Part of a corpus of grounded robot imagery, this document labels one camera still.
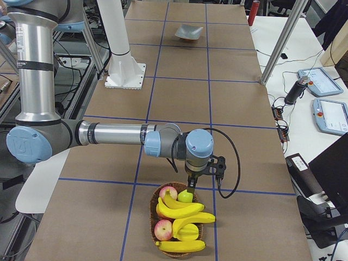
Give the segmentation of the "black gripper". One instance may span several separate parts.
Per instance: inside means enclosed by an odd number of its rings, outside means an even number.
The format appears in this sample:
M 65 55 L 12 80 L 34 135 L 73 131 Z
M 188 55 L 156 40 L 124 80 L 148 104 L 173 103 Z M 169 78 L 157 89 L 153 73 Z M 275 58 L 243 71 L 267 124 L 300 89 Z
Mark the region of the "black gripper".
M 187 192 L 193 194 L 195 192 L 196 188 L 196 181 L 201 175 L 206 174 L 206 169 L 201 171 L 193 171 L 187 167 L 185 167 L 185 171 L 188 174 L 188 185 L 187 185 Z

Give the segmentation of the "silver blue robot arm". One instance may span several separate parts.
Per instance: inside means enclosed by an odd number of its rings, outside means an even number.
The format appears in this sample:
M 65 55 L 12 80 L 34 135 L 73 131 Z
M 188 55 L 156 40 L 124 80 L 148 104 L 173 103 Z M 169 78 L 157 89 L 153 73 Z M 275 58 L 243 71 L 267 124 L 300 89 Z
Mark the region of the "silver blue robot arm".
M 14 21 L 7 15 L 1 16 L 1 42 L 5 45 L 16 39 L 16 26 Z
M 143 145 L 149 156 L 182 160 L 188 190 L 211 175 L 213 137 L 206 130 L 181 132 L 175 124 L 101 124 L 65 120 L 55 111 L 53 30 L 84 25 L 82 1 L 7 1 L 15 24 L 21 112 L 6 145 L 19 161 L 36 164 L 64 150 L 89 144 Z

